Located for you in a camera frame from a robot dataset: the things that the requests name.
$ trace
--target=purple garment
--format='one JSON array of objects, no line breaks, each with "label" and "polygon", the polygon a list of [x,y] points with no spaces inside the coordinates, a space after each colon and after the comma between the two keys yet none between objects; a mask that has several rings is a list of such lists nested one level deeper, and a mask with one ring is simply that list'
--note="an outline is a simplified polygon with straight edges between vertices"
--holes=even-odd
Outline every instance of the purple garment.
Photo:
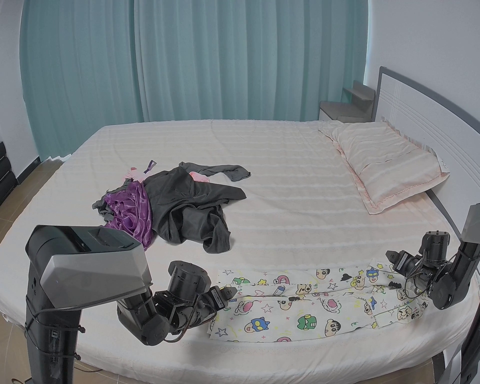
[{"label": "purple garment", "polygon": [[107,193],[104,201],[114,212],[107,228],[121,229],[141,242],[146,250],[153,241],[152,209],[143,183],[132,181],[127,189]]}]

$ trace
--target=pillow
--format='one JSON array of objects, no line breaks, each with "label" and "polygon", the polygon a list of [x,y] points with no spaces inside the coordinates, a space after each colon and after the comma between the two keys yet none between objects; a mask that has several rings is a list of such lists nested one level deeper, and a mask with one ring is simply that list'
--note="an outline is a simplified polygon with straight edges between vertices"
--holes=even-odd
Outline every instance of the pillow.
[{"label": "pillow", "polygon": [[374,215],[444,181],[448,168],[435,152],[386,122],[322,124]]}]

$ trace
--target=bed frame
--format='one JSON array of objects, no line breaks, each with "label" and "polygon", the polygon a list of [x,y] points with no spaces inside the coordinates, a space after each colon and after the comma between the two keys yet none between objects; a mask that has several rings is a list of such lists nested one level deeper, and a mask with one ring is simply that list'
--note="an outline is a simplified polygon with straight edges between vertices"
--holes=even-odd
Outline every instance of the bed frame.
[{"label": "bed frame", "polygon": [[430,146],[450,176],[427,191],[456,235],[480,203],[480,121],[435,91],[380,67],[372,117]]}]

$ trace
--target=curtain fold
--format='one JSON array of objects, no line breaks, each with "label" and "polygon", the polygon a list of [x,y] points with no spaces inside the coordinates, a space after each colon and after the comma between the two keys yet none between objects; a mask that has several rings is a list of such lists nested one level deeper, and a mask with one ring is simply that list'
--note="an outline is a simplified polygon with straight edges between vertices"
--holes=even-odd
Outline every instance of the curtain fold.
[{"label": "curtain fold", "polygon": [[368,0],[25,0],[24,99],[41,159],[104,125],[316,120],[363,80]]}]

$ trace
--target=mattress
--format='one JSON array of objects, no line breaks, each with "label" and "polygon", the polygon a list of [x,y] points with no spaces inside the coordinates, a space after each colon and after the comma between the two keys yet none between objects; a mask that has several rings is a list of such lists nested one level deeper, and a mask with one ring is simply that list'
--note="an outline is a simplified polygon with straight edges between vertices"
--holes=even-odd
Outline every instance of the mattress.
[{"label": "mattress", "polygon": [[[328,122],[201,120],[107,126],[60,167],[12,225],[0,244],[0,311],[25,319],[29,261],[24,247],[37,224],[103,224],[91,209],[107,189],[120,186],[130,167],[172,169],[179,162],[240,164],[252,173],[231,182],[247,199],[225,206],[231,250],[207,254],[202,244],[168,244],[156,238],[146,251],[153,290],[167,287],[168,264],[185,260],[215,281],[225,269],[317,268],[368,261],[386,250],[420,247],[432,229],[453,234],[424,194],[379,215],[369,215],[340,154],[318,132]],[[452,239],[449,254],[458,241]],[[320,340],[234,343],[210,340],[207,325],[178,343],[141,344],[117,319],[116,304],[83,311],[77,352],[105,370],[150,383],[348,384],[414,366],[462,338],[479,302],[476,280],[467,297],[439,311],[429,305],[409,324],[359,329]]]}]

